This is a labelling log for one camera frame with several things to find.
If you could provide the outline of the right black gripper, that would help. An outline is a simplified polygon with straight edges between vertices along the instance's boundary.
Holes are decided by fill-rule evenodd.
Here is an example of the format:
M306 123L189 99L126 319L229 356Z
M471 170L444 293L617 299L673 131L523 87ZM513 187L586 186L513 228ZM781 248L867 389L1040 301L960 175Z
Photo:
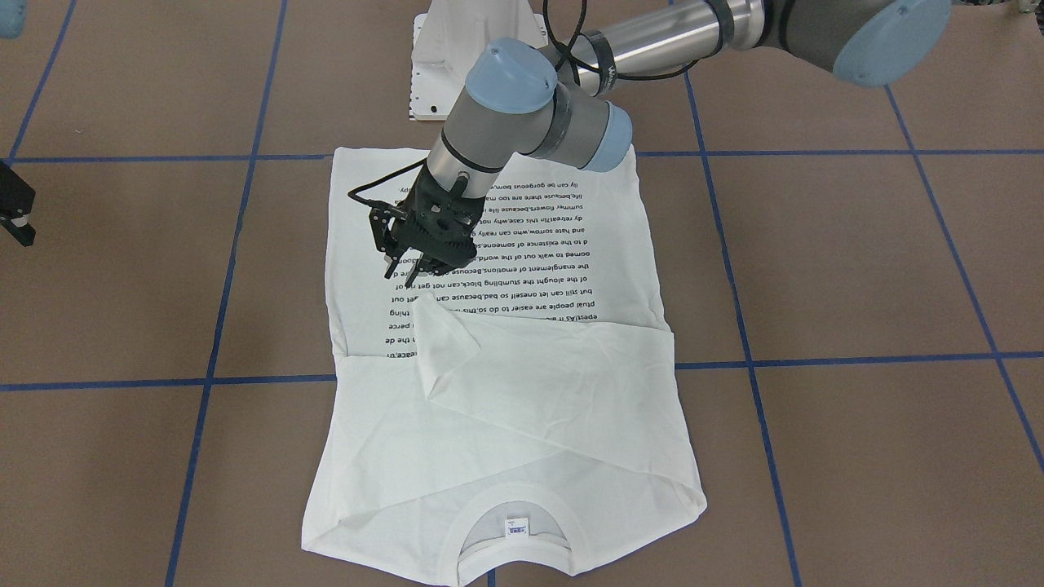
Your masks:
M1 227L18 244L29 248L35 241L35 229L29 222L35 190L1 161Z

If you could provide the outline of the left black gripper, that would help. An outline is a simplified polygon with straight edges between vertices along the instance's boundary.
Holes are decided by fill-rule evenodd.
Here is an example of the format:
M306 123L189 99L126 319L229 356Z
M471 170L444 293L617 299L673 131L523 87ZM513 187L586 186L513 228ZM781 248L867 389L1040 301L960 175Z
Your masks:
M369 201L369 222L375 246L384 253L387 280L411 250L421 253L404 286L413 287L422 274L447 274L473 263L477 248L473 233L482 216L482 199L466 198L470 175L459 172L444 189L427 167L421 167L407 197L399 203Z

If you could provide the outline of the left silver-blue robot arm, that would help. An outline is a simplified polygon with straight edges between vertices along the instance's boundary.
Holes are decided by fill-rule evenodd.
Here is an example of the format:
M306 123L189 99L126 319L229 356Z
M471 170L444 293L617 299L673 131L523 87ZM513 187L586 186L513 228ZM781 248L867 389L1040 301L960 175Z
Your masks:
M726 50L768 46L880 88L928 55L950 14L948 1L677 1L539 48L496 38L467 71L432 149L411 165L406 197L363 201L385 278L410 252L420 257L407 286L422 272L473 263L487 194L515 155L614 170L633 137L630 116L604 99L618 83L679 77Z

